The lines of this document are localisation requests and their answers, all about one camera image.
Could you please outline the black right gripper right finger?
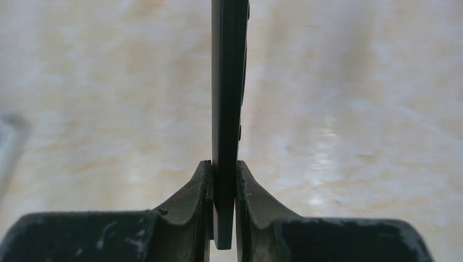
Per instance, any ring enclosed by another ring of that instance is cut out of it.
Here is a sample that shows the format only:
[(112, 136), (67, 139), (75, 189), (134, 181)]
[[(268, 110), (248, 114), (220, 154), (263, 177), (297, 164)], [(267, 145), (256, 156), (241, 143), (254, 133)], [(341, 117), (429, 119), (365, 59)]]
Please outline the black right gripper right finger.
[(237, 168), (238, 261), (433, 261), (405, 221), (303, 217), (266, 191), (245, 162)]

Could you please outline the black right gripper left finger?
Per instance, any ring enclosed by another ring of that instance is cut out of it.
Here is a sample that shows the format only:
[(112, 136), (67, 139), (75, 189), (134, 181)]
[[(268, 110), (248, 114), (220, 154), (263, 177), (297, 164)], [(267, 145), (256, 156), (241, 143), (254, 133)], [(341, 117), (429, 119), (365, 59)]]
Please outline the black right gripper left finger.
[(152, 210), (41, 212), (22, 216), (1, 261), (208, 261), (212, 165)]

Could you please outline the black remote control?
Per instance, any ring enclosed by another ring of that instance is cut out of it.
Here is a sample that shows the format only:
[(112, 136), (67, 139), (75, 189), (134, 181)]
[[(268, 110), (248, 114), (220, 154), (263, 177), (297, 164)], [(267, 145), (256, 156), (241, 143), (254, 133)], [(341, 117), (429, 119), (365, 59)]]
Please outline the black remote control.
[(213, 239), (218, 250), (232, 246), (249, 15), (247, 0), (211, 2)]

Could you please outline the white remote control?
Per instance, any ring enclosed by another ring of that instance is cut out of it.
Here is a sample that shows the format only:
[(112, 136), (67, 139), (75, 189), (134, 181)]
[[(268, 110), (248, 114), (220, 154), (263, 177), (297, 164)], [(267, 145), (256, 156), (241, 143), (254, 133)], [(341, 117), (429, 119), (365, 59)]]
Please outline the white remote control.
[(15, 174), (27, 140), (30, 123), (18, 114), (1, 114), (1, 202)]

